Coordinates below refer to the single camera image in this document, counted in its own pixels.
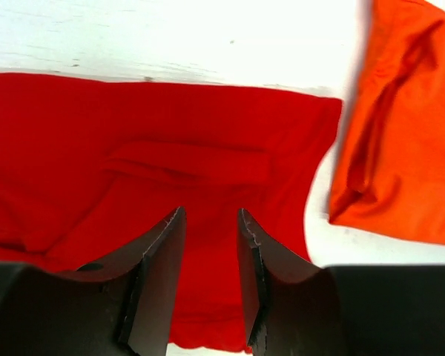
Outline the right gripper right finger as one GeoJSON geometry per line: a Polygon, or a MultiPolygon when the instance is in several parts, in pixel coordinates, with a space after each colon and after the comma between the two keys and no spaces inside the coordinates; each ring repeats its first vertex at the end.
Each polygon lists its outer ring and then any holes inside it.
{"type": "Polygon", "coordinates": [[[255,355],[445,355],[445,265],[318,267],[245,209],[237,253],[255,355]]]}

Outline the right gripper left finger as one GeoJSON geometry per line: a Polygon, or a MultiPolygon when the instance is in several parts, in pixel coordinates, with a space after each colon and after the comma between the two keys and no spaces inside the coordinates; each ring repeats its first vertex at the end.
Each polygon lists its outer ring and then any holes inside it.
{"type": "Polygon", "coordinates": [[[75,271],[0,262],[0,355],[164,355],[186,214],[75,271]]]}

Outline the red t shirt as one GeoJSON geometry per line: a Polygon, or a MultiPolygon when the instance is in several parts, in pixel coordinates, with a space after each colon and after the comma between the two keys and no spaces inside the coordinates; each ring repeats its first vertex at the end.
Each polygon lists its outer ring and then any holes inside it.
{"type": "Polygon", "coordinates": [[[0,261],[75,269],[182,206],[170,340],[244,351],[237,212],[307,257],[306,200],[342,106],[266,88],[0,73],[0,261]]]}

